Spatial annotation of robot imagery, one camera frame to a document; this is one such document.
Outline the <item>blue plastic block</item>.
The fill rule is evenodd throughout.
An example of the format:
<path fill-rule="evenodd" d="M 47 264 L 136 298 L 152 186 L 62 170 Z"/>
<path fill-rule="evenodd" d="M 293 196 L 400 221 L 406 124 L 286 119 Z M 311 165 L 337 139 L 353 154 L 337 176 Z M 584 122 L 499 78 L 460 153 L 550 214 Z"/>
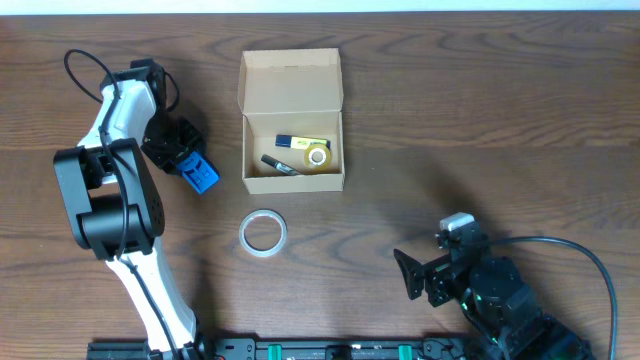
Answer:
<path fill-rule="evenodd" d="M 180 162 L 177 170 L 199 195 L 207 192 L 220 180 L 215 167 L 198 151 L 192 152 Z"/>

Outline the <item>black white marker pen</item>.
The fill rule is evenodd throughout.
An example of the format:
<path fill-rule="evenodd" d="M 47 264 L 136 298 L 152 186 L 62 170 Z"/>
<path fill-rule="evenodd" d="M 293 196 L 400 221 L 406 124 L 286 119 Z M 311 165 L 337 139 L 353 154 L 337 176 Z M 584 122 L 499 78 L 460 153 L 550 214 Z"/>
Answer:
<path fill-rule="evenodd" d="M 280 160 L 277 160 L 267 154 L 264 154 L 261 156 L 261 161 L 269 166 L 271 166 L 272 168 L 276 169 L 277 171 L 286 174 L 288 176 L 297 176 L 300 175 L 300 172 L 298 172 L 296 169 L 294 169 L 293 167 L 281 162 Z"/>

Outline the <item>yellow blue highlighter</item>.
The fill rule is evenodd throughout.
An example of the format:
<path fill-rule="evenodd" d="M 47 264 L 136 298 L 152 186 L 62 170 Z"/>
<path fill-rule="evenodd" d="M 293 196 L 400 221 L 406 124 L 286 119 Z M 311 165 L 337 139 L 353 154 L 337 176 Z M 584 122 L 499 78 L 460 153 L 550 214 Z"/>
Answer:
<path fill-rule="evenodd" d="M 306 150 L 312 145 L 321 144 L 329 148 L 331 142 L 327 139 L 278 134 L 275 137 L 277 147 Z"/>

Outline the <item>large clear tape roll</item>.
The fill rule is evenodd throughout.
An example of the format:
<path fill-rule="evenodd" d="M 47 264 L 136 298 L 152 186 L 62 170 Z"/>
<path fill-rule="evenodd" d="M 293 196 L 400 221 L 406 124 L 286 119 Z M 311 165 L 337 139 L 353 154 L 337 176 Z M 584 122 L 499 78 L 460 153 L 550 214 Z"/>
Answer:
<path fill-rule="evenodd" d="M 240 246 L 251 256 L 268 258 L 276 255 L 287 242 L 288 227 L 282 215 L 270 209 L 247 214 L 238 230 Z"/>

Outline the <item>brown cardboard box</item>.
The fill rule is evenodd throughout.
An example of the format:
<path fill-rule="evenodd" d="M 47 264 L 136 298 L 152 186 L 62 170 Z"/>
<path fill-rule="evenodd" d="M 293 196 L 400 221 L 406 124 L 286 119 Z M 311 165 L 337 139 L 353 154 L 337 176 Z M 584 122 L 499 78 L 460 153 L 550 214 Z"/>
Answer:
<path fill-rule="evenodd" d="M 242 180 L 252 195 L 344 189 L 343 84 L 336 48 L 245 51 L 238 105 L 242 113 Z M 278 134 L 327 139 L 328 168 L 304 164 L 305 150 L 277 147 Z M 293 167 L 288 176 L 261 161 L 267 154 Z"/>

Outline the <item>small yellow tape roll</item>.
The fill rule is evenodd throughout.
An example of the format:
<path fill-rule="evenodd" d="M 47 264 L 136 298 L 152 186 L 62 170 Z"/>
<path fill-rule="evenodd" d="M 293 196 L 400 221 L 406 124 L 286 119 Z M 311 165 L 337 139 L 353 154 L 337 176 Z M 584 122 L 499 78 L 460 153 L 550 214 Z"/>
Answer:
<path fill-rule="evenodd" d="M 312 170 L 323 170 L 329 167 L 332 154 L 329 148 L 324 144 L 310 145 L 304 153 L 304 164 Z"/>

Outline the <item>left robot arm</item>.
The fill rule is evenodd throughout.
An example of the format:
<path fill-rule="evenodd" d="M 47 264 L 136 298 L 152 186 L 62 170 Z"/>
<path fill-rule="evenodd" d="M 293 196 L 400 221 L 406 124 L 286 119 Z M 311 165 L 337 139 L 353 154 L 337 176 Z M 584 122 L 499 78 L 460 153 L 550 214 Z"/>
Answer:
<path fill-rule="evenodd" d="M 87 135 L 59 150 L 53 166 L 71 232 L 120 279 L 147 337 L 140 343 L 92 343 L 90 359 L 211 359 L 213 350 L 183 299 L 162 244 L 165 213 L 146 163 L 184 178 L 202 194 L 219 179 L 202 134 L 172 118 L 172 76 L 152 59 L 106 71 L 101 108 Z"/>

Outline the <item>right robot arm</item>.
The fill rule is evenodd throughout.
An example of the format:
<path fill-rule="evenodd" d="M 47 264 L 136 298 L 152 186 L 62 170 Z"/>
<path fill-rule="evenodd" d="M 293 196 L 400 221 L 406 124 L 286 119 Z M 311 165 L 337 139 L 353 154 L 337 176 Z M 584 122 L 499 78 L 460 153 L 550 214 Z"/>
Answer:
<path fill-rule="evenodd" d="M 473 221 L 436 234 L 448 253 L 420 263 L 399 249 L 394 258 L 408 297 L 425 294 L 432 307 L 455 301 L 481 333 L 463 347 L 468 359 L 592 359 L 590 345 L 543 312 L 514 262 L 491 253 Z"/>

